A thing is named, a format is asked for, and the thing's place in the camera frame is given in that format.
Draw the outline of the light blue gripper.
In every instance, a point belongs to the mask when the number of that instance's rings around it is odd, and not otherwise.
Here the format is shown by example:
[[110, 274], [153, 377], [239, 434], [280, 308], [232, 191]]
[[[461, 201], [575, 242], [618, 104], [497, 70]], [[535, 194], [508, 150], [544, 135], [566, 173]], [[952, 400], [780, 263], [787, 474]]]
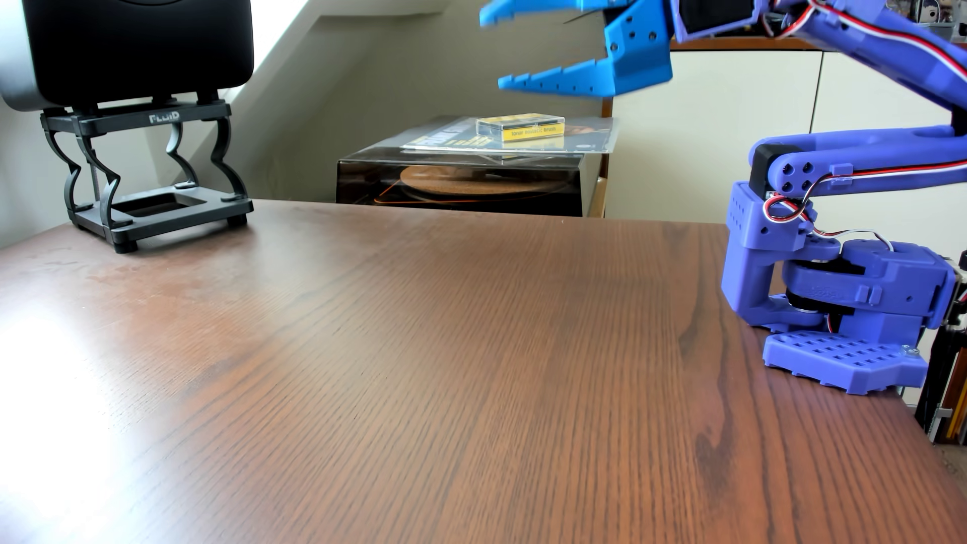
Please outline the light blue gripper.
[[478, 13], [480, 27], [516, 16], [555, 11], [604, 11], [607, 59], [592, 59], [536, 74], [505, 76], [503, 90], [562, 96], [615, 97], [672, 78], [667, 1], [490, 1]]

